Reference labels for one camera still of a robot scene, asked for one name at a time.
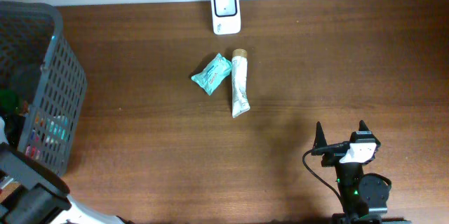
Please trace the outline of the white floral cream tube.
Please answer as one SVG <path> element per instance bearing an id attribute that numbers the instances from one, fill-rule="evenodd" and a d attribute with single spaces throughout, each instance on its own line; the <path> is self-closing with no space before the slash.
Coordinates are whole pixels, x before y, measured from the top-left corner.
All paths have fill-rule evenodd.
<path id="1" fill-rule="evenodd" d="M 232 53 L 232 116 L 239 115 L 250 109 L 246 93 L 248 73 L 248 53 L 238 48 Z"/>

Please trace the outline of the green lid jar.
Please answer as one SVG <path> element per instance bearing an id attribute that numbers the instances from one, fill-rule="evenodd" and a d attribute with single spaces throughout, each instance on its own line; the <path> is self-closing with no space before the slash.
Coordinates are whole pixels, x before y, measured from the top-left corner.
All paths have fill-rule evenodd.
<path id="1" fill-rule="evenodd" d="M 1 108 L 7 113 L 27 116 L 29 103 L 10 89 L 1 89 Z"/>

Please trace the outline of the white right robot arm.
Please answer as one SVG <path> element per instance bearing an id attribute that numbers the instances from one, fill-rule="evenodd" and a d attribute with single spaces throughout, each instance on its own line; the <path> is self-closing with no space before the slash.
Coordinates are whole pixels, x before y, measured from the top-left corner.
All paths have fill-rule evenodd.
<path id="1" fill-rule="evenodd" d="M 322 167 L 333 167 L 337 188 L 329 185 L 316 173 L 312 175 L 337 196 L 342 213 L 334 213 L 332 223 L 409 223 L 403 218 L 383 218 L 392 182 L 377 173 L 365 173 L 363 167 L 375 159 L 381 142 L 364 121 L 348 141 L 327 144 L 321 123 L 316 124 L 313 147 L 305 155 L 322 157 Z"/>

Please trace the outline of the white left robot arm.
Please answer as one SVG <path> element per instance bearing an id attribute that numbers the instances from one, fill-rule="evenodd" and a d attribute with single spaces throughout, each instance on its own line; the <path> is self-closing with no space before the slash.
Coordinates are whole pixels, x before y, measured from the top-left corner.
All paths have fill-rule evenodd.
<path id="1" fill-rule="evenodd" d="M 2 223 L 127 223 L 76 201 L 52 171 L 11 147 L 1 121 L 1 189 L 19 186 L 1 200 Z"/>

